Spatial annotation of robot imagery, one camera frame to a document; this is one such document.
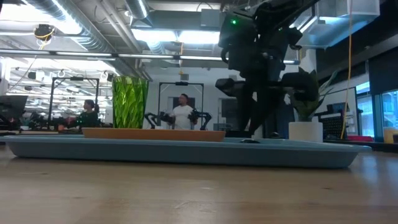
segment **cable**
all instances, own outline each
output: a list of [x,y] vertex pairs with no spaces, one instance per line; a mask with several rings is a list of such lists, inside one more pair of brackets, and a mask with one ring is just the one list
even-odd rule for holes
[[349,7],[349,47],[348,47],[348,79],[347,79],[347,90],[346,90],[346,103],[344,105],[344,114],[343,114],[343,128],[341,130],[340,139],[343,139],[344,131],[346,130],[346,113],[347,113],[347,105],[348,105],[348,89],[349,89],[349,81],[351,80],[351,63],[352,63],[352,46],[353,46],[353,0],[350,0]]
[[[45,38],[45,41],[43,42],[43,44],[39,47],[39,50],[43,50],[44,46],[46,46],[47,38],[48,38],[48,36]],[[35,63],[36,59],[37,59],[37,55],[35,55],[35,57],[34,57],[32,63],[30,63],[29,67],[28,67],[27,70],[25,71],[25,74],[17,81],[17,83],[16,83],[13,87],[11,87],[10,89],[8,89],[8,90],[6,91],[6,93],[10,92],[10,91],[13,90],[16,86],[18,86],[18,84],[20,84],[20,82],[22,81],[22,79],[24,79],[24,78],[26,77],[26,75],[28,74],[30,68],[32,68],[33,63]]]
[[210,4],[208,4],[207,2],[200,2],[199,5],[198,5],[198,7],[197,7],[197,11],[199,10],[200,5],[203,4],[203,3],[205,3],[206,5],[208,5],[208,6],[210,7],[210,9],[213,9],[213,7],[212,7]]
[[51,35],[54,33],[54,31],[55,31],[55,27],[51,30],[51,32],[50,32],[49,34],[45,34],[45,35],[43,35],[43,36],[37,36],[37,35],[35,35],[35,37],[38,38],[38,39],[43,39],[43,38],[45,38],[45,41],[47,41],[47,38],[48,38],[49,36],[51,36]]

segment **table surface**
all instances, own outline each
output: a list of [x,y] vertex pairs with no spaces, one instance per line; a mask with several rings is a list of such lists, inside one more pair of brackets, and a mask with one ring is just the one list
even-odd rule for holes
[[0,148],[1,223],[397,223],[398,156],[349,169],[21,159]]

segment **white pot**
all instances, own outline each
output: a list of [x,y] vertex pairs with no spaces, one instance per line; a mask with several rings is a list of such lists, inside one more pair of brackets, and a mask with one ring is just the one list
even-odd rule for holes
[[289,139],[323,142],[323,125],[316,122],[290,122]]

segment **wooden tray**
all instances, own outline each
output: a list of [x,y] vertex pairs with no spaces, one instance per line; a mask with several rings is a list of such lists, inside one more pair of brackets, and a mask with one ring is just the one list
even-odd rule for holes
[[85,138],[221,142],[224,131],[83,128]]

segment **black frame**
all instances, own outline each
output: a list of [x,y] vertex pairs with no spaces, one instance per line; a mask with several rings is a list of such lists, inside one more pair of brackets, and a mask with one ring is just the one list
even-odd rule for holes
[[[60,83],[55,86],[55,81],[56,80],[62,80]],[[52,112],[52,102],[54,99],[54,89],[59,86],[63,81],[65,80],[71,80],[71,81],[83,81],[83,80],[94,80],[97,81],[97,86],[95,89],[95,104],[98,104],[98,90],[100,87],[100,79],[99,78],[83,78],[83,77],[70,77],[70,78],[60,78],[60,77],[53,77],[52,78],[52,84],[51,84],[51,97],[50,97],[50,106],[49,106],[49,119],[47,122],[47,129],[50,129],[50,123],[51,123],[51,112]]]
[[[189,82],[160,82],[159,83],[159,89],[158,94],[157,94],[157,114],[159,115],[160,113],[160,88],[162,87],[163,84],[166,85],[176,85],[176,86],[187,86],[187,85],[200,85],[201,86],[201,112],[203,113],[203,100],[204,98],[204,93],[205,93],[205,84],[203,83],[189,83]],[[200,120],[200,124],[203,125],[203,118]]]

